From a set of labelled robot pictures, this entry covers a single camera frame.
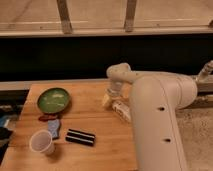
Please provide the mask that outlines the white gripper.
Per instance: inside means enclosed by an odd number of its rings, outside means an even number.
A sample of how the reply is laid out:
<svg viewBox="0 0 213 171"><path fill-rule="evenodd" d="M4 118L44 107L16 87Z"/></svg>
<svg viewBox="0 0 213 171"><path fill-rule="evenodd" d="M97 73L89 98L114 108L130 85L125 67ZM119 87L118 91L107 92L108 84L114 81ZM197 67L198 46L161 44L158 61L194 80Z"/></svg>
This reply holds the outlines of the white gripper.
<svg viewBox="0 0 213 171"><path fill-rule="evenodd" d="M109 87L107 88L107 94L103 96L102 100L102 106L104 108L109 108L111 106L111 97L118 97L121 95L122 86L123 84L121 82L110 82Z"/></svg>

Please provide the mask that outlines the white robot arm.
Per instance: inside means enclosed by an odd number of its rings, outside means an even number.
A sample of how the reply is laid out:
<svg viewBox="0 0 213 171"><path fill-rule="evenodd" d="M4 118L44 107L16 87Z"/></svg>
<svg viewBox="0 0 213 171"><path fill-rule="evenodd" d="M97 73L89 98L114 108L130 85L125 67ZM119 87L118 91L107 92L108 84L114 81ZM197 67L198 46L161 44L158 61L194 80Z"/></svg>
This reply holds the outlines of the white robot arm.
<svg viewBox="0 0 213 171"><path fill-rule="evenodd" d="M106 75L110 86L103 106L121 95L125 83L129 93L130 117L138 171L188 171L176 111L192 104L207 74L134 71L127 63L112 65Z"/></svg>

